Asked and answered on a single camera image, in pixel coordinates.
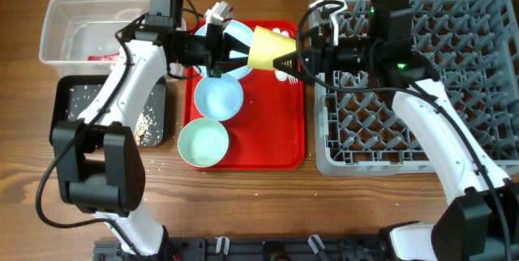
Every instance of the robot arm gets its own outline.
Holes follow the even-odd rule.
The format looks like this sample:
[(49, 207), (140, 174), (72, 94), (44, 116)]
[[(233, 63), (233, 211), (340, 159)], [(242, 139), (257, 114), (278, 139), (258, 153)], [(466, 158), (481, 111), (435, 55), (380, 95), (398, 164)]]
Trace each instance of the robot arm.
[[(432, 79), (418, 81), (416, 84), (428, 94), (438, 98), (436, 103), (463, 130), (463, 134), (479, 155), (480, 161), (487, 168), (488, 176), (494, 187), (503, 186), (504, 179), (510, 179), (510, 177), (479, 146), (465, 123), (450, 104), (444, 85)], [(460, 136), (442, 114), (435, 112), (434, 107), (416, 96), (397, 92), (393, 99), (392, 109), (411, 129), (413, 135), (420, 142), (427, 158), (433, 163), (444, 188), (448, 204), (456, 197), (465, 195), (467, 188), (473, 187), (476, 191), (488, 190), (488, 186), (482, 176), (477, 173), (472, 157), (467, 147), (461, 141)]]
[[(143, 109), (149, 93), (157, 80), (166, 75), (166, 59), (164, 49), (149, 41), (133, 40), (127, 43), (127, 48), (133, 55), (134, 66), (106, 114), (97, 121), (97, 125), (109, 126), (112, 122), (121, 122), (135, 132), (140, 111)], [(122, 54), (96, 99), (79, 115), (79, 119), (83, 118), (86, 123), (97, 115), (122, 77), (126, 58), (122, 49), (120, 53)], [(181, 73), (182, 69), (178, 67), (174, 71)]]

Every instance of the clear plastic container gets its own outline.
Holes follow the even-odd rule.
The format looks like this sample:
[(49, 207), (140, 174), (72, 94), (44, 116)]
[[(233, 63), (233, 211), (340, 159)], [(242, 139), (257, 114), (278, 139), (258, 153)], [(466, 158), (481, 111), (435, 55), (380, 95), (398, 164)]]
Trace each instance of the clear plastic container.
[(148, 11), (150, 0), (50, 0), (40, 60), (64, 75), (107, 75), (115, 61), (89, 61), (119, 52), (114, 33)]

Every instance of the mint green bowl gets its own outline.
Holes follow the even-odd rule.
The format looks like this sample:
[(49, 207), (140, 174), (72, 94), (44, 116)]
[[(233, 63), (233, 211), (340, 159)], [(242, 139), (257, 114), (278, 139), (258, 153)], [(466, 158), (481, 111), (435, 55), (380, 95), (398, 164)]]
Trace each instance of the mint green bowl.
[(189, 122), (178, 136), (178, 151), (189, 165), (207, 168), (216, 165), (229, 148), (229, 134), (221, 123), (209, 118)]

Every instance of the black mount bracket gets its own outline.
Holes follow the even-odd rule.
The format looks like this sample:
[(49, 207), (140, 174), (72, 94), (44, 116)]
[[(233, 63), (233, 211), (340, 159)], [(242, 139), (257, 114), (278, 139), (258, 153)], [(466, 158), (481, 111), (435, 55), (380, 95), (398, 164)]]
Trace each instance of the black mount bracket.
[(208, 24), (205, 36), (195, 36), (190, 31), (178, 30), (182, 26), (183, 0), (151, 0), (150, 11), (144, 24), (129, 24), (122, 40), (130, 42), (151, 41), (165, 51), (166, 71), (171, 77), (170, 63), (183, 66), (206, 66), (210, 77), (220, 78), (222, 73), (247, 64), (245, 58), (229, 58), (231, 50), (249, 54), (249, 46), (235, 37), (223, 33), (223, 26)]
[[(319, 27), (301, 35), (301, 41), (308, 38), (311, 41), (311, 46), (302, 49), (309, 71), (313, 75), (325, 73), (328, 81), (334, 71), (353, 74), (366, 71), (370, 77), (377, 78), (370, 79), (370, 87), (407, 88), (409, 79), (440, 79), (431, 63), (412, 50), (414, 13), (410, 0), (371, 0), (371, 7), (368, 36), (339, 37), (338, 46), (332, 46), (329, 37), (320, 35)], [(372, 69), (367, 67), (370, 58)], [(273, 65), (306, 84), (314, 85), (313, 78), (299, 66), (297, 52), (274, 59)]]
[[(512, 260), (519, 258), (519, 186), (495, 189), (508, 223)], [(438, 260), (504, 260), (503, 232), (488, 191), (467, 190), (455, 198), (434, 226), (432, 247)]]
[[(85, 127), (82, 121), (60, 121), (52, 133), (58, 155)], [(89, 160), (85, 153), (103, 147), (105, 162)], [(131, 128), (115, 122), (94, 126), (68, 150), (57, 166), (59, 193), (63, 202), (83, 213), (97, 211), (126, 217), (135, 210), (144, 193), (146, 175)]]

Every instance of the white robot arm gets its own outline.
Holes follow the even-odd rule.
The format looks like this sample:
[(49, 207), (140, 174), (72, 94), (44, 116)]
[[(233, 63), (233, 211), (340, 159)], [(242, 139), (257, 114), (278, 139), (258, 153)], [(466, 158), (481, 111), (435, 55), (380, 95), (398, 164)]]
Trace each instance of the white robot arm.
[[(504, 180), (510, 177), (494, 163), (472, 136), (448, 100), (444, 85), (432, 79), (418, 81), (416, 84), (428, 94), (437, 97), (436, 104), (454, 119), (479, 155), (493, 186), (502, 187)], [(448, 204), (456, 197), (464, 196), (468, 188), (476, 191), (488, 190), (460, 135), (433, 106), (416, 96), (397, 92), (392, 109), (410, 128), (434, 165)], [(412, 224), (393, 229), (390, 238), (396, 256), (402, 260), (436, 260), (431, 243), (433, 228), (434, 225)]]
[[(238, 51), (248, 52), (243, 44), (222, 35), (227, 19), (232, 16), (232, 6), (228, 3), (219, 2), (206, 14), (208, 28), (212, 30), (206, 37), (193, 36), (185, 28), (175, 27), (184, 24), (181, 11), (182, 0), (152, 0), (150, 13), (143, 16), (144, 21), (129, 24), (122, 30), (124, 45), (112, 73), (94, 101), (72, 126), (61, 122), (52, 135), (54, 151), (59, 154), (67, 152), (64, 144), (76, 139), (75, 133), (81, 126), (90, 124), (96, 127), (89, 142), (76, 143), (79, 146), (70, 149), (81, 154), (58, 166), (63, 200), (75, 204), (82, 212), (92, 213), (97, 219), (111, 220), (105, 223), (122, 243), (126, 254), (138, 253), (154, 258), (160, 255), (157, 259), (168, 261), (171, 259), (168, 233), (141, 200), (145, 173), (133, 136), (127, 129), (131, 129), (133, 135), (146, 100), (162, 76), (188, 79), (190, 77), (182, 76), (182, 64), (197, 65), (204, 64), (204, 61), (219, 64), (213, 65), (216, 72), (209, 72), (210, 65), (206, 64), (210, 74), (219, 74), (228, 62), (230, 50), (238, 47), (241, 48)], [(239, 63), (233, 62), (232, 67), (239, 67)], [(99, 117), (105, 102), (113, 94), (115, 96), (108, 108)], [(94, 163), (82, 156), (84, 150), (88, 151), (94, 144), (104, 144), (105, 148), (105, 171), (101, 173), (91, 170)]]

